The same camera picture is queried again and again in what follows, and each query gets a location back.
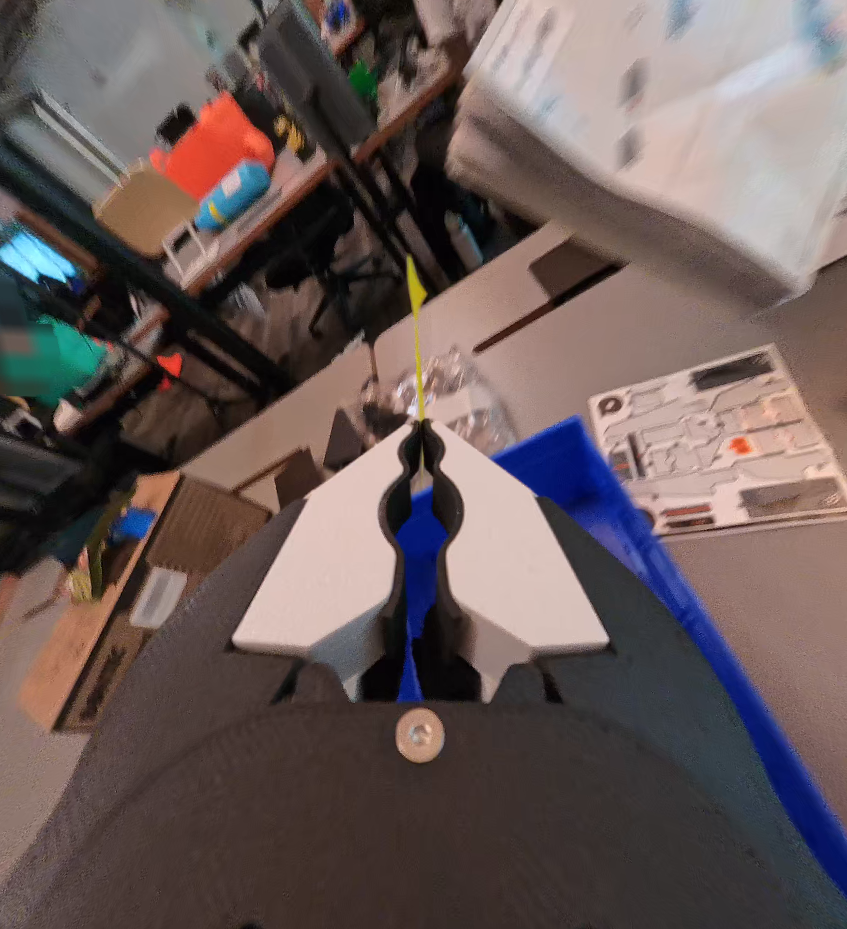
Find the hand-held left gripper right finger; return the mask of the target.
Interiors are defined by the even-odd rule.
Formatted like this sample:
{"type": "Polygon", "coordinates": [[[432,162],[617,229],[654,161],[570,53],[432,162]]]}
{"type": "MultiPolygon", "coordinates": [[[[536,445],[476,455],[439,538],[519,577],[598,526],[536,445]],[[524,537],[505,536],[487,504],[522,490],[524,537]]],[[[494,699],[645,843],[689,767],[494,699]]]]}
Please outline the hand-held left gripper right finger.
{"type": "Polygon", "coordinates": [[[510,668],[610,644],[534,491],[450,428],[422,425],[438,556],[441,647],[478,675],[489,703],[510,668]]]}

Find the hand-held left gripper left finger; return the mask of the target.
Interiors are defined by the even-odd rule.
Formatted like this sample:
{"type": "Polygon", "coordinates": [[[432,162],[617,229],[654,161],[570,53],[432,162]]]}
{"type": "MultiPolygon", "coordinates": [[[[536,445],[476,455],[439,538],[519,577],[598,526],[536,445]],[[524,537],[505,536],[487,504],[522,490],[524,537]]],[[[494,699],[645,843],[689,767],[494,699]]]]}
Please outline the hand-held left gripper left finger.
{"type": "Polygon", "coordinates": [[[397,699],[408,633],[396,535],[421,452],[420,426],[403,424],[303,499],[236,650],[326,665],[353,701],[397,699]]]}

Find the blue plastic bin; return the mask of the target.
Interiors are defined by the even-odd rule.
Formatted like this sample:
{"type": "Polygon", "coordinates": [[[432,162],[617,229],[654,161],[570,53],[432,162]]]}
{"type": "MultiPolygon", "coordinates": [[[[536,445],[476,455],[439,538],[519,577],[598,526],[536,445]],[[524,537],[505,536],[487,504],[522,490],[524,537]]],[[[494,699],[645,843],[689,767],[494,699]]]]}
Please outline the blue plastic bin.
{"type": "Polygon", "coordinates": [[[637,581],[602,616],[615,649],[559,667],[553,700],[605,714],[681,764],[758,844],[818,927],[847,927],[847,834],[667,550],[576,417],[496,463],[637,581]]]}

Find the yellow lego antenna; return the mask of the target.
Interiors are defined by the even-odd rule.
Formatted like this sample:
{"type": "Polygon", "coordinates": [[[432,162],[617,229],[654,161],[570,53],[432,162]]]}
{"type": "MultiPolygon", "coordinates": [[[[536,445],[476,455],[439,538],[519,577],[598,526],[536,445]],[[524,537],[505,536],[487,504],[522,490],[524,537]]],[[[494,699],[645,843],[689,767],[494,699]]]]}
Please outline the yellow lego antenna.
{"type": "Polygon", "coordinates": [[[420,454],[418,458],[418,470],[416,476],[411,480],[410,488],[414,492],[420,492],[427,486],[425,455],[423,447],[423,425],[425,420],[425,394],[423,378],[423,360],[421,352],[420,338],[420,314],[422,307],[427,299],[427,290],[422,283],[417,271],[416,264],[410,254],[406,255],[406,283],[408,289],[408,299],[410,305],[410,314],[413,320],[413,340],[414,340],[414,370],[415,370],[415,394],[416,409],[418,421],[418,438],[421,442],[420,454]]]}

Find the lego sticker sheet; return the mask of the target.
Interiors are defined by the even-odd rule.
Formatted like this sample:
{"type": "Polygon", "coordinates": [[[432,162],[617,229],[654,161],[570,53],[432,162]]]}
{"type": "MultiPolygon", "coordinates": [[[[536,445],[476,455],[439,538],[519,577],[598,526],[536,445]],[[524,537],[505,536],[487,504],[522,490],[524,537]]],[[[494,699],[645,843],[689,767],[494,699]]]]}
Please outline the lego sticker sheet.
{"type": "Polygon", "coordinates": [[[594,394],[588,411],[657,536],[847,521],[847,473],[774,344],[594,394]]]}

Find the lego instruction booklet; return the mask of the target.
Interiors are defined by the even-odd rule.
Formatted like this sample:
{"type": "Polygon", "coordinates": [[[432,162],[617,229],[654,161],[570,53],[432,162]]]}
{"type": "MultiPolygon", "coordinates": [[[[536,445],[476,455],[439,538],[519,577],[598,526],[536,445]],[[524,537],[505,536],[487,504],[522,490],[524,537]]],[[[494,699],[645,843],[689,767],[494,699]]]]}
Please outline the lego instruction booklet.
{"type": "Polygon", "coordinates": [[[847,2],[502,2],[446,170],[616,262],[788,302],[847,197],[847,2]]]}

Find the clear plastic parts bag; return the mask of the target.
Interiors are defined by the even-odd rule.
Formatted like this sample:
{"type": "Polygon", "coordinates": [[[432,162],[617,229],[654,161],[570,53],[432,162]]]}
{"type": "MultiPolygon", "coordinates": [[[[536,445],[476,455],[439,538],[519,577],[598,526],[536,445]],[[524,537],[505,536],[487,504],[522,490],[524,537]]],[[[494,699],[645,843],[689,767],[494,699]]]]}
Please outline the clear plastic parts bag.
{"type": "Polygon", "coordinates": [[[369,379],[346,407],[352,424],[372,446],[406,421],[425,417],[445,424],[479,451],[493,456],[519,443],[511,415],[499,392],[473,356],[457,346],[426,356],[419,368],[369,379]]]}

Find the open cardboard box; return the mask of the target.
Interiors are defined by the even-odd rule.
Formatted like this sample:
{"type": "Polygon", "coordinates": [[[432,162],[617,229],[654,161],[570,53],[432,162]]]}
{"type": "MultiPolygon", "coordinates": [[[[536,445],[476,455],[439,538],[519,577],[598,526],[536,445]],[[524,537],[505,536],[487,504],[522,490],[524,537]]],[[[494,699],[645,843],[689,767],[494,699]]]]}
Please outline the open cardboard box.
{"type": "Polygon", "coordinates": [[[271,518],[263,505],[177,471],[114,494],[69,575],[69,607],[19,706],[47,732],[90,731],[174,610],[271,518]]]}

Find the water bottle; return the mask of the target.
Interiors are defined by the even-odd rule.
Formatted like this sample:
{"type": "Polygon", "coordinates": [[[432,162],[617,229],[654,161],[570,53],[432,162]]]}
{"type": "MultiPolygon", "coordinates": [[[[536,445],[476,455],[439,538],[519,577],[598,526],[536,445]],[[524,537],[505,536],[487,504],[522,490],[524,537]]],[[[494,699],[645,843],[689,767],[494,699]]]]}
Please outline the water bottle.
{"type": "Polygon", "coordinates": [[[479,270],[484,265],[484,255],[464,217],[453,211],[446,211],[444,226],[465,272],[470,274],[479,270]]]}

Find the black metal rack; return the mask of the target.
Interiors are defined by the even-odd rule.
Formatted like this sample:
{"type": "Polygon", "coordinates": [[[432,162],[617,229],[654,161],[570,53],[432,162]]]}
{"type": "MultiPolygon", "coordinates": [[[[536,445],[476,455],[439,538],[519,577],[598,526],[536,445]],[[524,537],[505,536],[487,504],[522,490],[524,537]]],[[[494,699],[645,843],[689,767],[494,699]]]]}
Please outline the black metal rack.
{"type": "Polygon", "coordinates": [[[169,314],[167,340],[251,398],[268,403],[296,381],[277,362],[232,330],[92,217],[88,206],[34,159],[0,138],[0,187],[30,213],[86,251],[105,272],[151,296],[169,314]]]}

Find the blue cylinder bag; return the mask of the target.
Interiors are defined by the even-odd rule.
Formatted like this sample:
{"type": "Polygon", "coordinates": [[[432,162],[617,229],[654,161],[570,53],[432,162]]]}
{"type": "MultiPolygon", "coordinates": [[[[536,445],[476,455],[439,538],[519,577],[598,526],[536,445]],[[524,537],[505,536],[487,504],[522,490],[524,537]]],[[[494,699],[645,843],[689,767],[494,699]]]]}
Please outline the blue cylinder bag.
{"type": "Polygon", "coordinates": [[[218,233],[236,221],[271,186],[271,172],[261,162],[239,162],[201,199],[193,225],[218,233]]]}

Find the wooden-top desk black legs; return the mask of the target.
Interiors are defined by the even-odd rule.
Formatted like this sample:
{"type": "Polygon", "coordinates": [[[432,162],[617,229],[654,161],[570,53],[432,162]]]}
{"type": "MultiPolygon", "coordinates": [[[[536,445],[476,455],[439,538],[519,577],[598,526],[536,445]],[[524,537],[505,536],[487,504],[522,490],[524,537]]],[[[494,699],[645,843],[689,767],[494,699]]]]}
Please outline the wooden-top desk black legs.
{"type": "MultiPolygon", "coordinates": [[[[433,73],[399,94],[391,108],[385,111],[378,129],[355,149],[353,163],[357,167],[370,167],[377,161],[384,171],[389,170],[392,164],[384,157],[388,143],[412,125],[428,105],[455,87],[461,77],[461,66],[451,62],[446,54],[439,54],[433,73]]],[[[280,160],[281,167],[276,169],[270,190],[226,229],[204,236],[199,236],[189,226],[178,226],[174,230],[174,238],[187,232],[198,251],[185,265],[178,263],[174,253],[166,254],[172,264],[167,277],[184,292],[200,294],[214,279],[228,273],[250,246],[267,236],[319,184],[334,180],[335,170],[340,166],[337,159],[328,158],[322,149],[304,164],[288,153],[283,153],[280,160]]]]}

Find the tan cardboard box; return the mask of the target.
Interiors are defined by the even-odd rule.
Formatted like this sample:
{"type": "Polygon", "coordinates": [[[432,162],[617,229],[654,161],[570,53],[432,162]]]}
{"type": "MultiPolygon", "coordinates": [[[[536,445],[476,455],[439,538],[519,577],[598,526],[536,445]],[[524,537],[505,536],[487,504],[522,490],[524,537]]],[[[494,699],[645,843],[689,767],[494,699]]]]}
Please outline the tan cardboard box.
{"type": "Polygon", "coordinates": [[[94,219],[135,253],[164,255],[162,242],[197,215],[199,199],[178,187],[147,160],[130,165],[92,204],[94,219]]]}

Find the orange bag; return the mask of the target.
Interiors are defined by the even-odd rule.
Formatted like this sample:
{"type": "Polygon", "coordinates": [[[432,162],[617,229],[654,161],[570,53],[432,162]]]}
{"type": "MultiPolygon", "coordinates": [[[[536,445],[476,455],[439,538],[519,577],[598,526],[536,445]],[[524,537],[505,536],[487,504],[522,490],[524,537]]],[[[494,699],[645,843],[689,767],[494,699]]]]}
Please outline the orange bag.
{"type": "Polygon", "coordinates": [[[203,105],[169,150],[151,149],[152,168],[200,202],[239,163],[254,161],[272,172],[276,152],[269,137],[228,92],[203,105]]]}

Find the black monitor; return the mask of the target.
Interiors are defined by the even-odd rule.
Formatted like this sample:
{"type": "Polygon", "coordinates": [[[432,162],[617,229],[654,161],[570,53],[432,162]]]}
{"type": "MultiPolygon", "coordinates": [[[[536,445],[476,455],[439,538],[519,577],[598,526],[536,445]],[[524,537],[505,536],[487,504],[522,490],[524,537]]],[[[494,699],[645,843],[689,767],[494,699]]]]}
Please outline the black monitor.
{"type": "Polygon", "coordinates": [[[271,85],[307,136],[328,156],[351,161],[375,123],[303,4],[279,1],[267,14],[257,47],[271,85]]]}

